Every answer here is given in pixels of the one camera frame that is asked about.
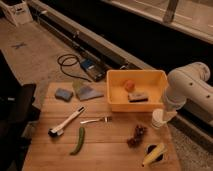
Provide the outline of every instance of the orange plastic bin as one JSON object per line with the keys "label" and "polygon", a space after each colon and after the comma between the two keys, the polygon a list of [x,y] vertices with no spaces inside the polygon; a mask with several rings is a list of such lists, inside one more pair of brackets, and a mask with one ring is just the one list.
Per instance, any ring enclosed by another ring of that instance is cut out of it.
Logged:
{"label": "orange plastic bin", "polygon": [[[148,101],[129,102],[124,88],[127,80],[135,83],[134,91],[147,92]],[[167,84],[167,76],[162,70],[109,70],[107,100],[114,112],[152,112],[164,107],[161,96]]]}

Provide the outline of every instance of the gray floor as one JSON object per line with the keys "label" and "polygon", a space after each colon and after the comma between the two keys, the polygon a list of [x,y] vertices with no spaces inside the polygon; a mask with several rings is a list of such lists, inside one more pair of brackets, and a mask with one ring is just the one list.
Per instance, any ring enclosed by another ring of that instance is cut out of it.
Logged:
{"label": "gray floor", "polygon": [[[24,46],[18,49],[14,47],[20,44]],[[57,57],[75,52],[35,22],[17,28],[4,18],[0,19],[0,49],[22,84],[37,84],[35,105],[39,108],[42,106],[49,82],[73,80],[61,73]],[[68,72],[86,76],[78,65],[69,68]],[[212,155],[172,125],[169,124],[169,128],[182,170],[213,170]]]}

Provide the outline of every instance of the wooden cutting board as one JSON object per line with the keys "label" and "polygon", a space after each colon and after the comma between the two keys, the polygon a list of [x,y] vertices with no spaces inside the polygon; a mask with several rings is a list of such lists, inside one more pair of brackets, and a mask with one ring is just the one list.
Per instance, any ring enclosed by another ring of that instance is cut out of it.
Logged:
{"label": "wooden cutting board", "polygon": [[[29,147],[23,171],[130,171],[130,170],[181,170],[170,131],[165,125],[160,130],[150,126],[151,113],[112,113],[107,103],[106,84],[91,83],[90,87],[100,90],[104,97],[80,102],[75,96],[69,103],[57,100],[57,88],[72,89],[72,83],[51,83],[49,85],[36,132]],[[56,139],[48,135],[49,128],[63,122],[80,107],[85,111]],[[84,125],[85,142],[76,156],[69,153],[78,141],[80,121],[112,116],[108,123],[96,122]],[[127,139],[132,138],[137,124],[147,127],[141,145],[129,148]],[[150,145],[164,142],[167,152],[160,162],[142,167],[142,161]]]}

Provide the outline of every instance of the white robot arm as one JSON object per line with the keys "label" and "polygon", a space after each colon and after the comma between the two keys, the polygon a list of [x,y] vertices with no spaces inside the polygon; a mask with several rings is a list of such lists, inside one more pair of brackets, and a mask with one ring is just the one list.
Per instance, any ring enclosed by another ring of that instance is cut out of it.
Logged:
{"label": "white robot arm", "polygon": [[181,109],[187,99],[213,115],[213,87],[206,81],[210,78],[207,65],[195,62],[172,70],[168,74],[168,87],[162,95],[164,110],[156,109],[152,115],[152,125],[161,127],[172,119],[176,110]]}

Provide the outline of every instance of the black cable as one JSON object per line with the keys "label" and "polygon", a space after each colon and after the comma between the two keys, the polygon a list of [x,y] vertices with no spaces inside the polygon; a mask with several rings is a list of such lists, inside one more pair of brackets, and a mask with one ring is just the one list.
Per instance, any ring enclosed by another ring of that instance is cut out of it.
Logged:
{"label": "black cable", "polygon": [[[71,63],[71,64],[65,64],[65,62],[67,60],[70,60],[70,59],[75,59],[75,61],[73,63]],[[60,65],[61,72],[64,73],[65,75],[67,75],[69,77],[73,77],[73,78],[78,78],[78,79],[86,80],[88,82],[92,82],[91,80],[89,80],[87,78],[76,76],[76,75],[71,75],[71,74],[69,74],[69,73],[67,73],[67,72],[65,72],[63,70],[63,67],[71,67],[73,65],[76,65],[77,63],[80,63],[78,56],[76,56],[74,54],[64,54],[64,55],[61,55],[61,56],[58,57],[57,63]]]}

